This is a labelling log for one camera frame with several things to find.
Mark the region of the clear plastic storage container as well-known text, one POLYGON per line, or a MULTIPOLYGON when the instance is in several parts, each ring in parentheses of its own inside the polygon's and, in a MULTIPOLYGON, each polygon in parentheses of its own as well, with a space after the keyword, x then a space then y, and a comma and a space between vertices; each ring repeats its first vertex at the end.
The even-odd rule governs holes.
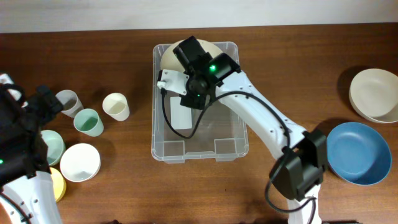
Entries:
POLYGON ((158 44, 152 51, 152 157, 168 164, 184 163, 190 159, 233 161, 249 151, 246 123, 227 106, 216 102, 206 110, 195 135, 184 139, 176 135, 165 122, 162 96, 156 86, 161 59, 171 44, 158 44))

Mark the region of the cream large bowl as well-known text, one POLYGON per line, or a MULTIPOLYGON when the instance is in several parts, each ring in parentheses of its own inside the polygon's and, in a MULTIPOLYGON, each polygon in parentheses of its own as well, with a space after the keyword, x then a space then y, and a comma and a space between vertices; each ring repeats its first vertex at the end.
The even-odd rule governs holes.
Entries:
MULTIPOLYGON (((223 51, 217 47, 215 44, 208 42, 206 40, 198 39, 201 47, 205 50, 205 52, 209 52, 210 55, 214 58, 217 55, 221 54, 223 51)), ((160 61, 160 69, 164 70, 174 70, 183 73, 185 71, 182 64, 178 61, 177 57, 175 56, 173 49, 176 48, 178 44, 183 42, 183 40, 179 40, 172 44, 163 54, 161 61, 160 61)))

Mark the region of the cream plastic cup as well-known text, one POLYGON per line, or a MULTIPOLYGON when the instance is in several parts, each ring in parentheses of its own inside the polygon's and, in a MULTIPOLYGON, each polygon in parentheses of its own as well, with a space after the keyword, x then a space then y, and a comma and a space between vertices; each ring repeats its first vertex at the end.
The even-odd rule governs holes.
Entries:
POLYGON ((130 115, 127 98, 121 93, 111 93, 102 103, 103 110, 116 121, 125 121, 130 115))

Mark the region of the mint green plastic cup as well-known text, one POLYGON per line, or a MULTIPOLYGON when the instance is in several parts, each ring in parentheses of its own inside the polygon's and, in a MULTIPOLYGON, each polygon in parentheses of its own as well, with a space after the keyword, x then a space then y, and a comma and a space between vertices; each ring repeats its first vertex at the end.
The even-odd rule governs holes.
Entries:
POLYGON ((79 111, 73 120, 75 129, 91 137, 97 137, 104 131, 103 122, 99 114, 93 109, 79 111))

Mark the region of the grey plastic cup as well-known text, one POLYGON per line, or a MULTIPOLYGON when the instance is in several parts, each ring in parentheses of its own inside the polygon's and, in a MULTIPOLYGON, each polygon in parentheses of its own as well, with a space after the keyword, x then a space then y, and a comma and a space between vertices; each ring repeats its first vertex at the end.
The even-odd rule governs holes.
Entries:
POLYGON ((55 96, 63 105, 62 113, 71 118, 74 118, 78 112, 84 109, 79 97, 72 90, 62 90, 55 96))

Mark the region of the white small bowl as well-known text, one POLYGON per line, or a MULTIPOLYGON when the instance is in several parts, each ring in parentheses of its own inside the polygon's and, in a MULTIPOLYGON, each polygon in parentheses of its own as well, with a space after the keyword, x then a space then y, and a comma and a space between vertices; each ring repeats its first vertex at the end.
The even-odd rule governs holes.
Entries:
POLYGON ((101 158, 98 150, 87 143, 69 147, 60 160, 61 173, 71 182, 90 180, 100 168, 101 158))

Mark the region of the mint green small bowl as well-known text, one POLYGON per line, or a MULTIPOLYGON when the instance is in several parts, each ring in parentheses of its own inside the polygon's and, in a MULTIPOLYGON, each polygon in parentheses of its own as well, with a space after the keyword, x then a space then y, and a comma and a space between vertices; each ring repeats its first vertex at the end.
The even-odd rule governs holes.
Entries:
POLYGON ((66 150, 66 145, 59 133, 52 130, 41 131, 41 136, 47 145, 47 162, 49 166, 58 164, 66 150))

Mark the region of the yellow small bowl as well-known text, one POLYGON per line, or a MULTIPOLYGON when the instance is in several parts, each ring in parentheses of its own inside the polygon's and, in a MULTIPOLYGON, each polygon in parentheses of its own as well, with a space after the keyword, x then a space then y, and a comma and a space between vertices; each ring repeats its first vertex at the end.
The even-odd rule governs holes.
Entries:
POLYGON ((53 181, 53 192, 54 192, 55 201, 59 202, 65 195, 67 185, 60 171, 58 171, 53 167, 50 168, 50 171, 51 171, 51 178, 53 181))

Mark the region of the blue large bowl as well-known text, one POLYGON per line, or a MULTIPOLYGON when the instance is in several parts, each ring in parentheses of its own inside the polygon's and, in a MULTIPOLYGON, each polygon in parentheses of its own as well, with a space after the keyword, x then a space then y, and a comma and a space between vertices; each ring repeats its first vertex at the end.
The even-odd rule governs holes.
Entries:
POLYGON ((386 140, 373 128, 356 122, 342 123, 327 137, 327 158, 331 170, 355 185, 375 185, 392 167, 386 140))

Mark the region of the beige large bowl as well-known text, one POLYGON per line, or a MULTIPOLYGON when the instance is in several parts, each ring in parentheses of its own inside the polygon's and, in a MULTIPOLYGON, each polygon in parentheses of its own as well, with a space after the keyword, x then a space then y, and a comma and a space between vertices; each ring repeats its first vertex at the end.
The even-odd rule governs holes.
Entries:
POLYGON ((359 72, 349 87, 349 101, 368 121, 396 123, 397 75, 378 68, 359 72))

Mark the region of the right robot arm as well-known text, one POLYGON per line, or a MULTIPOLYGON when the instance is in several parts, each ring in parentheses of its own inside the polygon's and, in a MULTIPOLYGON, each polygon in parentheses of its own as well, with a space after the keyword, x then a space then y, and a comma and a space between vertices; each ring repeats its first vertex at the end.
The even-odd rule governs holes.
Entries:
POLYGON ((321 223, 318 194, 327 170, 326 136, 308 132, 284 116, 249 81, 228 55, 180 56, 189 75, 189 106, 206 111, 220 102, 235 112, 266 145, 275 164, 265 188, 266 202, 286 213, 289 223, 321 223))

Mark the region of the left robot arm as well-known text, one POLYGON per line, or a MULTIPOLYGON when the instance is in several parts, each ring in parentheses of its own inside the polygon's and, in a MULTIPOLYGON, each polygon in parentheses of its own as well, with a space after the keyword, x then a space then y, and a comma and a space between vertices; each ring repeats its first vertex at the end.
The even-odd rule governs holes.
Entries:
POLYGON ((1 205, 12 223, 61 223, 42 128, 63 110, 45 85, 32 96, 1 74, 1 205))

